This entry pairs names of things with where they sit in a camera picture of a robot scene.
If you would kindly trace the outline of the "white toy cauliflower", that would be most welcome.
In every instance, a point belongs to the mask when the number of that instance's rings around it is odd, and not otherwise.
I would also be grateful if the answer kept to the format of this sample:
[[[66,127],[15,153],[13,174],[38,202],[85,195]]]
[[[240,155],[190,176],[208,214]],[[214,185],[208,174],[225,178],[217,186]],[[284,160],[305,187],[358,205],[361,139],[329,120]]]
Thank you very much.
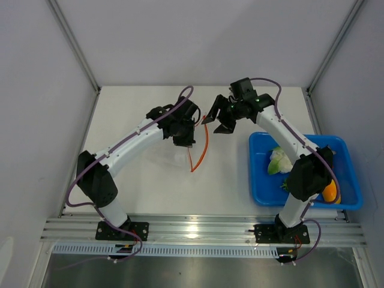
[[[283,149],[279,146],[271,150],[269,160],[270,162],[267,169],[269,175],[275,175],[278,173],[286,174],[292,170],[293,165],[291,161]]]

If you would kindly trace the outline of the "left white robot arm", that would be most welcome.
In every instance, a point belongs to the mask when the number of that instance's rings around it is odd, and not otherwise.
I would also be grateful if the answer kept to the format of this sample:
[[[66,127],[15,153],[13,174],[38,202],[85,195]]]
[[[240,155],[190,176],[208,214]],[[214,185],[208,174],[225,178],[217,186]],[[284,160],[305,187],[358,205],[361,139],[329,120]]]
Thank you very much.
[[[161,140],[172,138],[175,146],[190,148],[195,144],[194,114],[198,105],[181,97],[174,105],[153,108],[145,119],[123,139],[97,153],[83,151],[78,156],[76,185],[102,217],[110,223],[109,233],[123,240],[130,234],[129,217],[118,200],[114,177],[131,160]]]

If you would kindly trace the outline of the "clear zip bag orange zipper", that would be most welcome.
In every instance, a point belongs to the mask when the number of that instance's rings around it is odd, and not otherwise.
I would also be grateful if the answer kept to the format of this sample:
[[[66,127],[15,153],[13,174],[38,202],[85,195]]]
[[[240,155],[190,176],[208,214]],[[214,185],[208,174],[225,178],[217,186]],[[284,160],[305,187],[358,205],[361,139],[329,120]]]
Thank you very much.
[[[203,163],[209,148],[209,130],[202,124],[206,114],[194,124],[196,143],[189,146],[177,146],[170,137],[148,149],[145,158],[161,167],[172,167],[188,172],[195,172]]]

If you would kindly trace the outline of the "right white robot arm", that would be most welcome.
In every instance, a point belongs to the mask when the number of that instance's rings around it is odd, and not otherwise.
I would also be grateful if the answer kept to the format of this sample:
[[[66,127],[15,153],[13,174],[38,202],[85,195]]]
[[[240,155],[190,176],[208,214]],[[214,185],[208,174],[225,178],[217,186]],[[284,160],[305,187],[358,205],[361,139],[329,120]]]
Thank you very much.
[[[268,237],[287,243],[302,233],[304,215],[317,195],[337,181],[332,170],[332,150],[327,146],[318,147],[292,128],[278,113],[275,100],[268,94],[247,92],[234,101],[218,95],[202,122],[219,120],[215,133],[231,134],[236,122],[243,118],[264,129],[293,165],[286,181],[289,196],[283,210],[275,217],[272,236]]]

